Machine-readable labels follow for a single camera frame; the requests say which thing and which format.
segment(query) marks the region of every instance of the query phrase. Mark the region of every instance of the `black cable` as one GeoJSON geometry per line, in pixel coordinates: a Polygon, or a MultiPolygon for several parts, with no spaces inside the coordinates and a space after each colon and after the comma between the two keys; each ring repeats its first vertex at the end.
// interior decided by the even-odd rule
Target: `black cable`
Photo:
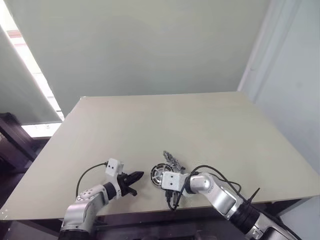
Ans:
{"type": "Polygon", "coordinates": [[[87,172],[89,172],[91,169],[94,169],[94,168],[99,167],[99,166],[102,166],[102,165],[107,166],[107,165],[108,165],[108,162],[104,162],[104,163],[100,163],[100,164],[94,165],[94,166],[90,167],[89,169],[87,169],[84,173],[82,173],[81,177],[80,177],[79,180],[78,180],[78,183],[76,184],[75,198],[77,198],[77,196],[78,196],[78,193],[79,193],[79,185],[80,185],[81,179],[84,177],[84,175],[85,175],[87,172]]]}
{"type": "Polygon", "coordinates": [[[168,201],[168,207],[169,207],[169,209],[171,210],[171,211],[174,211],[174,210],[176,210],[176,208],[173,208],[172,206],[171,206],[171,203],[168,201]]]}
{"type": "MultiPolygon", "coordinates": [[[[218,177],[217,175],[215,175],[215,174],[213,174],[213,173],[211,173],[211,172],[209,172],[209,174],[211,174],[212,176],[215,176],[217,179],[219,179],[221,182],[225,182],[226,183],[226,181],[225,180],[223,180],[223,179],[221,179],[220,177],[218,177]]],[[[237,183],[237,182],[235,182],[235,181],[229,181],[231,184],[233,184],[233,185],[237,185],[238,187],[239,187],[239,189],[238,189],[238,192],[240,193],[241,192],[241,189],[242,189],[242,187],[241,187],[241,185],[239,184],[239,183],[237,183]]]]}
{"type": "Polygon", "coordinates": [[[258,208],[256,208],[255,206],[253,206],[251,204],[250,201],[248,201],[244,196],[242,196],[242,194],[232,185],[232,183],[220,172],[218,171],[216,168],[212,167],[212,166],[209,166],[209,165],[200,165],[200,166],[197,166],[195,169],[193,169],[190,173],[190,175],[185,179],[185,182],[181,188],[181,191],[179,192],[178,194],[178,197],[176,199],[176,203],[174,205],[174,207],[172,207],[173,211],[177,209],[178,205],[179,205],[179,201],[180,201],[180,198],[182,196],[182,193],[183,191],[185,190],[186,188],[186,185],[187,185],[187,182],[190,181],[190,178],[192,175],[195,174],[195,172],[200,169],[200,168],[207,168],[207,169],[211,169],[213,171],[215,171],[217,174],[219,174],[222,179],[234,190],[234,192],[248,205],[250,205],[252,208],[254,208],[255,210],[257,210],[258,212],[264,214],[265,216],[267,216],[269,219],[271,219],[272,221],[274,221],[276,224],[278,224],[280,227],[284,228],[285,230],[287,230],[290,234],[292,234],[296,239],[298,240],[302,240],[294,231],[292,231],[289,227],[287,227],[283,222],[281,222],[279,219],[277,219],[276,217],[270,215],[269,213],[263,211],[263,210],[260,210],[258,208]]]}
{"type": "Polygon", "coordinates": [[[252,200],[254,199],[254,197],[257,195],[257,193],[259,192],[260,187],[258,187],[257,190],[255,190],[255,192],[252,194],[252,196],[247,200],[249,203],[252,202],[252,200]]]}

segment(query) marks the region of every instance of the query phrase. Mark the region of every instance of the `table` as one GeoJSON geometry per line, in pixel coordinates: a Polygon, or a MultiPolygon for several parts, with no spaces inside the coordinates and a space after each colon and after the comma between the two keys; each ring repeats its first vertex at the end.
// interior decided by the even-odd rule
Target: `table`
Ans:
{"type": "MultiPolygon", "coordinates": [[[[167,210],[150,171],[170,152],[191,171],[207,164],[242,185],[254,202],[319,194],[319,175],[240,92],[82,97],[33,162],[0,211],[1,220],[63,218],[89,167],[115,158],[124,172],[144,171],[138,195],[112,200],[99,215],[167,210]]],[[[82,191],[105,182],[104,167],[88,172],[82,191]]],[[[180,208],[209,206],[201,195],[180,208]]]]}

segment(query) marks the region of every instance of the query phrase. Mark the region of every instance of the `fan grille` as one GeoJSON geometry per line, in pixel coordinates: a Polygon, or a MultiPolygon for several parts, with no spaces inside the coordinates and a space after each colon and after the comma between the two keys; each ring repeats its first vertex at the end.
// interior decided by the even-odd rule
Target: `fan grille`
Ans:
{"type": "Polygon", "coordinates": [[[161,187],[162,177],[164,172],[173,172],[171,166],[165,163],[159,163],[158,165],[154,166],[151,170],[151,181],[157,187],[161,187]]]}

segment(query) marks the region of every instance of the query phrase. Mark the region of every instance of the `robotic arm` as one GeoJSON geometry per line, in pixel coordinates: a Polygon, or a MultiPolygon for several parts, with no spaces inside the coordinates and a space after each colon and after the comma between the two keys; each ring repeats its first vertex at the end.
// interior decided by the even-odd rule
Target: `robotic arm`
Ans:
{"type": "Polygon", "coordinates": [[[58,240],[88,240],[98,211],[112,199],[119,199],[127,194],[137,195],[129,187],[144,174],[135,171],[123,173],[124,165],[116,159],[109,159],[106,165],[108,183],[96,185],[81,192],[75,202],[67,208],[58,240]]]}
{"type": "Polygon", "coordinates": [[[192,194],[204,195],[249,240],[298,239],[254,208],[224,181],[208,172],[181,174],[166,171],[162,176],[161,188],[178,192],[182,190],[186,197],[192,194]]]}

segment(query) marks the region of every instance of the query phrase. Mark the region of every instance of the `black cylindrical joint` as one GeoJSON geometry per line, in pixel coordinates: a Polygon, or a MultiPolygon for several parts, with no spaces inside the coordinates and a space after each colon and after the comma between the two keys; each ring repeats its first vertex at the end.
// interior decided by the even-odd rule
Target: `black cylindrical joint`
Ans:
{"type": "Polygon", "coordinates": [[[65,230],[60,232],[58,240],[90,240],[90,235],[84,230],[65,230]]]}
{"type": "Polygon", "coordinates": [[[250,204],[244,203],[239,206],[236,212],[231,216],[232,222],[241,232],[247,234],[255,225],[260,213],[250,204]]]}
{"type": "Polygon", "coordinates": [[[188,194],[196,194],[196,192],[193,192],[191,190],[191,186],[190,186],[190,179],[186,182],[185,184],[185,191],[188,193],[188,194]]]}
{"type": "Polygon", "coordinates": [[[108,194],[108,199],[109,200],[113,199],[117,195],[116,189],[115,189],[114,185],[111,182],[107,182],[103,186],[104,186],[104,188],[106,190],[106,193],[108,194]]]}

